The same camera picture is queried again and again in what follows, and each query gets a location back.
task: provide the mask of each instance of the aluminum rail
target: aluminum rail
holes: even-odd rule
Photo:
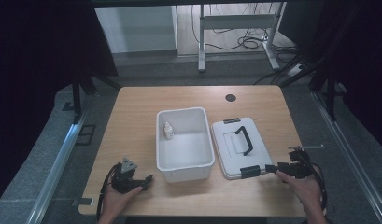
[[[351,171],[353,172],[353,175],[359,182],[361,189],[364,192],[368,202],[374,209],[377,218],[379,219],[380,223],[382,223],[382,196],[377,190],[374,182],[372,182],[372,180],[366,174],[365,170],[362,168],[360,161],[357,159],[357,156],[351,149],[350,144],[343,135],[337,122],[332,121],[330,115],[325,110],[325,103],[323,99],[321,99],[321,96],[315,92],[312,92],[312,96],[316,100],[322,117],[326,121],[328,128],[330,129],[333,137],[335,138],[342,153],[344,154],[348,166],[350,167]]]
[[[39,192],[38,198],[34,203],[34,207],[31,210],[30,216],[28,217],[27,224],[41,223],[43,216],[49,206],[51,197],[56,190],[57,184],[62,176],[65,165],[71,155],[72,148],[77,141],[82,124],[89,113],[89,107],[91,104],[91,96],[87,96],[85,99],[85,106],[83,108],[83,113],[77,124],[72,124],[67,136],[64,139],[63,145],[60,148],[59,154],[54,161],[48,177],[46,178],[45,184],[42,190]]]

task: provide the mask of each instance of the white plastic bin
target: white plastic bin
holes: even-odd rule
[[[164,134],[165,122],[173,127],[172,139],[167,139]],[[167,182],[209,178],[215,157],[203,108],[164,110],[158,113],[156,161]]]

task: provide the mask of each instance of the black latch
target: black latch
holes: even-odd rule
[[[241,178],[246,179],[261,174],[261,168],[259,165],[240,168]]]
[[[236,123],[236,122],[240,122],[240,118],[236,118],[236,119],[225,119],[223,121],[224,124],[228,124],[228,123]]]

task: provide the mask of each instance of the cable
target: cable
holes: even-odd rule
[[[272,5],[273,5],[273,3],[270,3],[269,13],[270,13],[270,10],[272,9]]]
[[[261,14],[261,9],[262,9],[263,4],[264,4],[264,3],[261,3],[261,5],[260,5],[260,10],[258,11],[258,14]]]
[[[283,62],[283,63],[290,63],[290,61],[284,61],[283,59],[280,58],[280,55],[282,55],[282,54],[296,54],[296,53],[295,53],[295,52],[285,52],[285,53],[278,53],[278,54],[276,55],[276,57],[277,57],[281,62]]]
[[[274,73],[271,73],[271,74],[268,74],[268,75],[265,75],[265,76],[263,76],[263,77],[260,77],[259,79],[257,79],[255,82],[254,82],[254,84],[252,84],[252,85],[257,85],[257,83],[258,82],[260,82],[260,81],[262,81],[263,79],[265,79],[265,78],[267,78],[267,77],[269,77],[269,76],[273,76],[273,75],[275,75],[275,74],[277,74],[278,72],[274,72]]]
[[[302,161],[303,164],[305,164],[312,172],[313,176],[316,178],[318,185],[319,185],[319,190],[321,191],[321,209],[324,211],[324,209],[327,207],[327,201],[328,201],[328,194],[327,190],[325,189],[325,181],[324,181],[324,176],[322,174],[321,168],[317,165],[319,168],[321,175],[319,175],[316,171],[316,169],[313,167],[313,165],[316,165],[315,163],[311,163],[308,160],[305,160],[302,157],[299,157],[299,160]]]
[[[285,76],[288,72],[288,69],[291,68],[293,65],[297,64],[304,56],[301,54],[295,55],[284,67],[281,69],[281,71],[275,76],[272,81],[270,82],[271,85],[274,85],[275,80],[278,78],[276,84],[280,81],[280,79]]]
[[[243,14],[246,12],[247,8],[251,7],[251,4],[248,3],[247,7],[243,10]]]
[[[218,10],[218,7],[217,7],[217,4],[216,4],[216,10],[217,12],[220,14],[220,11]],[[199,39],[196,37],[196,33],[194,31],[194,23],[193,23],[193,5],[191,6],[191,28],[192,28],[192,31],[193,31],[193,36],[195,38],[195,40],[200,43]],[[226,33],[226,32],[229,32],[229,31],[232,31],[233,29],[228,29],[228,30],[224,30],[224,31],[220,31],[220,32],[217,32],[215,30],[214,33],[216,34],[222,34],[222,33]],[[232,47],[232,48],[223,48],[223,47],[219,47],[219,46],[216,46],[216,45],[212,45],[212,44],[206,44],[206,46],[210,46],[210,47],[213,47],[213,48],[217,48],[217,49],[224,49],[224,50],[230,50],[230,49],[237,49],[237,48],[240,48],[240,47],[244,47],[245,49],[257,49],[261,44],[262,44],[262,39],[260,38],[257,38],[257,37],[253,37],[253,36],[249,36],[250,35],[250,29],[247,29],[246,30],[246,33],[244,34],[244,36],[241,36],[237,39],[237,46],[235,47]]]
[[[103,186],[101,187],[101,190],[100,190],[100,196],[98,197],[98,204],[97,204],[97,211],[95,213],[95,217],[98,221],[98,219],[100,219],[100,215],[101,215],[101,207],[103,205],[103,199],[104,199],[104,196],[106,195],[106,186],[111,184],[111,183],[108,183],[108,180],[109,180],[109,177],[112,175],[112,173],[117,169],[117,167],[121,166],[120,163],[114,165],[111,170],[108,172],[108,174],[106,175],[106,179],[104,180],[104,184]]]
[[[301,59],[299,59],[299,61],[297,60],[296,62],[292,62],[296,57],[298,57],[298,55],[302,55],[302,57],[304,57],[305,53],[308,52],[309,50],[317,50],[319,51],[319,49],[321,49],[321,45],[320,43],[323,43],[325,41],[327,41],[327,39],[330,37],[331,33],[337,28],[337,26],[340,24],[340,21],[341,19],[344,17],[344,15],[346,15],[346,12],[345,11],[341,11],[340,13],[338,13],[336,15],[336,17],[334,18],[333,20],[333,23],[332,25],[322,34],[318,37],[317,40],[315,40],[313,43],[311,43],[310,45],[302,48],[302,49],[297,49],[296,46],[293,46],[293,47],[278,47],[278,46],[275,46],[275,45],[272,45],[272,49],[274,49],[276,52],[279,52],[277,55],[279,55],[280,53],[296,53],[296,56],[289,62],[287,63],[286,67],[289,67],[290,65],[292,64],[295,64],[296,62],[299,62]],[[282,76],[283,74],[277,74],[276,77],[271,81],[271,84],[273,85],[274,81],[278,78],[278,81],[276,83],[279,82],[279,80],[283,77]]]

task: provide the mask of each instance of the human hand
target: human hand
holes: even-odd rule
[[[140,191],[142,187],[137,187],[131,191],[121,194],[115,191],[110,184],[106,186],[106,193],[103,200],[103,210],[98,220],[98,224],[109,224],[112,223],[115,218],[120,215],[127,203]]]
[[[314,168],[318,174],[320,174],[320,170],[317,167]],[[290,185],[295,195],[301,201],[304,206],[304,211],[306,212],[307,223],[327,223],[321,210],[321,191],[319,184],[313,175],[304,179],[295,179],[281,171],[276,171],[276,175]]]

